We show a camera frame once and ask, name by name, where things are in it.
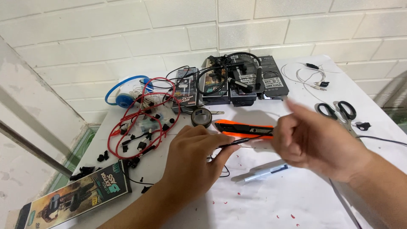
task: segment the table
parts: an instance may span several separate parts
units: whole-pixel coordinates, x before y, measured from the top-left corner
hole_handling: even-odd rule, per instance
[[[295,80],[296,70],[303,67],[292,64],[295,62],[323,64],[325,70],[338,72],[326,73],[326,81],[330,82],[327,91],[313,88],[310,88],[310,91],[329,104],[341,100],[351,103],[357,110],[355,122],[368,121],[372,125],[366,132],[354,128],[357,134],[407,142],[406,134],[346,74],[342,73],[328,56],[309,56],[276,62],[280,68],[290,63],[286,66],[285,73]],[[311,73],[313,72],[301,71],[301,74],[305,74],[304,77]],[[151,73],[147,76],[153,78],[163,76],[163,73]],[[290,89],[289,97],[315,110],[315,105],[321,101],[307,92],[303,84],[284,79]],[[218,105],[207,108],[225,112],[222,115],[215,115],[215,120],[228,119],[254,125],[275,126],[280,116],[289,114],[279,100],[257,100],[250,107]],[[74,174],[79,172],[81,166],[104,167],[117,161],[112,155],[101,163],[98,163],[96,158],[106,150],[107,136],[124,112],[123,108],[117,106],[110,109]],[[136,169],[130,169],[130,177],[134,180],[144,177],[144,182],[147,183],[159,181],[164,171],[169,143],[184,125],[190,124],[189,115],[182,114],[159,148],[143,156]],[[216,132],[213,126],[208,130]],[[367,148],[380,154],[403,172],[407,172],[404,146],[366,138],[362,141]],[[190,203],[163,228],[357,228],[352,221],[352,215],[363,229],[385,228],[366,204],[347,190],[346,186],[336,184],[341,194],[335,194],[326,177],[306,169],[290,168],[264,180],[246,184],[235,184],[231,181],[233,177],[247,173],[254,167],[278,159],[280,157],[267,141],[259,140],[244,144],[226,163],[231,175],[220,178],[205,196]],[[108,202],[56,228],[98,227],[142,195],[140,192],[143,185],[132,183],[131,187],[133,193]]]

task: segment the white brick wall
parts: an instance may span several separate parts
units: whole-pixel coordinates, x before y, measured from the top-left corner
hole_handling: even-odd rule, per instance
[[[405,0],[0,0],[0,36],[88,122],[126,75],[329,55],[371,98],[407,71]]]

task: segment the pen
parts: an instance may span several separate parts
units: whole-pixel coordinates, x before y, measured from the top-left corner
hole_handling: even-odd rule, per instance
[[[274,173],[281,172],[281,171],[289,169],[289,168],[291,168],[291,166],[284,163],[282,165],[278,165],[278,166],[275,166],[272,168],[262,169],[262,170],[255,172],[254,175],[244,178],[242,180],[239,180],[236,183],[243,182],[243,181],[248,182],[248,181],[259,179],[259,178],[264,178],[264,177],[270,176]]]

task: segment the black scissors handle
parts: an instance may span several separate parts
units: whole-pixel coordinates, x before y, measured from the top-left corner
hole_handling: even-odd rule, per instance
[[[320,107],[325,107],[326,110],[328,111],[328,114],[325,114],[324,112],[321,111]],[[332,119],[338,120],[338,116],[336,116],[335,111],[326,103],[320,103],[317,106],[318,112],[324,116],[330,117]]]
[[[349,114],[345,110],[344,105],[350,109],[352,114]],[[350,103],[348,103],[346,101],[340,101],[340,102],[338,102],[338,107],[339,107],[339,112],[343,113],[348,120],[354,120],[356,118],[356,110]]]

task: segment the red braided cable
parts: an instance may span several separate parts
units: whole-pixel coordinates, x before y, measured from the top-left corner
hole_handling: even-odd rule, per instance
[[[151,81],[156,80],[156,79],[164,79],[164,80],[170,82],[170,83],[172,84],[172,86],[173,86],[172,93],[171,93],[171,94],[168,94],[168,93],[166,93],[166,92],[153,92],[153,93],[145,94],[145,90],[146,90],[147,85],[148,85]],[[108,149],[114,156],[116,156],[116,157],[119,158],[119,159],[130,159],[130,158],[134,158],[134,157],[140,156],[141,154],[143,154],[143,152],[144,152],[145,150],[147,150],[148,148],[150,148],[150,147],[158,140],[158,143],[155,145],[155,149],[156,149],[156,148],[160,145],[160,143],[162,142],[162,141],[161,141],[162,136],[164,136],[164,138],[166,137],[167,132],[170,131],[171,128],[177,123],[178,118],[179,118],[179,115],[180,115],[180,113],[181,113],[181,106],[180,106],[180,104],[179,104],[178,99],[174,96],[174,93],[175,93],[175,84],[174,84],[171,80],[169,80],[169,79],[167,79],[167,78],[157,77],[157,78],[153,78],[153,79],[151,79],[150,81],[148,81],[148,83],[146,83],[146,84],[144,85],[144,87],[143,87],[141,96],[139,96],[136,100],[139,101],[139,100],[141,99],[140,104],[142,104],[143,101],[144,101],[144,97],[147,96],[147,95],[164,95],[164,96],[167,96],[167,97],[168,97],[167,100],[165,100],[165,101],[162,102],[162,103],[159,103],[159,104],[153,105],[153,106],[151,106],[151,107],[145,108],[145,109],[143,109],[143,110],[141,109],[141,106],[140,106],[140,108],[139,108],[139,110],[138,110],[137,112],[135,112],[135,113],[133,113],[133,114],[130,114],[130,115],[127,115],[127,113],[128,113],[128,111],[130,110],[130,108],[132,108],[133,105],[134,105],[135,102],[136,102],[136,100],[133,101],[133,103],[131,103],[131,105],[129,106],[129,108],[127,108],[125,114],[123,115],[123,118],[120,119],[120,122],[119,122],[118,124],[116,124],[116,126],[114,126],[114,128],[113,128],[112,131],[110,132],[109,138],[107,139],[107,149]],[[171,99],[173,99],[173,101],[176,101],[176,102],[177,102],[177,105],[178,105],[178,115],[177,115],[177,118],[175,119],[175,122],[170,126],[170,128],[169,128],[168,130],[166,130],[166,131],[163,131],[163,130],[162,130],[161,122],[160,122],[157,118],[155,118],[155,117],[153,117],[153,116],[151,116],[151,115],[145,113],[145,111],[146,111],[146,110],[150,110],[150,109],[152,109],[152,108],[154,108],[154,107],[158,107],[158,106],[160,106],[160,105],[163,105],[164,103],[170,101]],[[119,148],[120,142],[123,140],[123,138],[124,138],[124,137],[128,134],[128,132],[131,130],[131,128],[132,128],[133,125],[136,123],[136,120],[137,120],[137,118],[138,118],[140,115],[146,115],[146,116],[148,116],[148,117],[150,117],[150,118],[156,120],[156,121],[158,122],[158,124],[160,125],[160,129],[159,129],[159,130],[154,130],[154,131],[152,132],[152,134],[157,133],[157,132],[160,132],[160,135],[159,135],[157,138],[155,138],[154,140],[152,140],[152,141],[150,142],[150,144],[149,144],[148,146],[146,146],[146,147],[145,147],[142,151],[140,151],[138,154],[136,154],[136,155],[134,155],[134,156],[129,156],[129,157],[119,156],[119,154],[118,154],[118,152],[117,152],[117,149]],[[133,122],[131,123],[131,125],[128,127],[126,133],[120,138],[119,142],[118,142],[117,145],[116,145],[115,151],[113,152],[113,151],[110,149],[110,138],[111,138],[111,136],[112,136],[112,133],[115,131],[115,129],[116,129],[118,126],[120,127],[120,125],[121,125],[124,121],[131,120],[132,118],[135,118],[134,121],[133,121]]]

